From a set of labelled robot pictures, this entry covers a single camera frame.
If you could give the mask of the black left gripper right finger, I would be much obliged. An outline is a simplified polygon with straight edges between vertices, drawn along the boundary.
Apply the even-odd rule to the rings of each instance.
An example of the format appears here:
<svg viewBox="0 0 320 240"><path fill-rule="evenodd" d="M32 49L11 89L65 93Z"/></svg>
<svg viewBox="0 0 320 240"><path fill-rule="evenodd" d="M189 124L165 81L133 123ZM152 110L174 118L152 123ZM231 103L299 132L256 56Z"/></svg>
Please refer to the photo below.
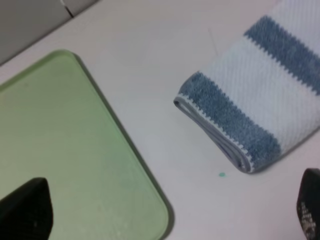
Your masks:
<svg viewBox="0 0 320 240"><path fill-rule="evenodd" d="M302 176L296 211L307 240L320 239L320 170L307 168Z"/></svg>

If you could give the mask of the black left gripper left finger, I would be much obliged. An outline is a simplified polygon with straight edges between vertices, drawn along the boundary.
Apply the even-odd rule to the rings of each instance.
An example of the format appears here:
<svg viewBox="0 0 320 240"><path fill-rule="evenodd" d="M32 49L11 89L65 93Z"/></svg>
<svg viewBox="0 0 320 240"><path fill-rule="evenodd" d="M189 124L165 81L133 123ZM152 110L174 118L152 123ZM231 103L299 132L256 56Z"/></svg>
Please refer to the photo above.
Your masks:
<svg viewBox="0 0 320 240"><path fill-rule="evenodd" d="M46 178L32 178L0 200L2 240L47 240L53 224L53 205Z"/></svg>

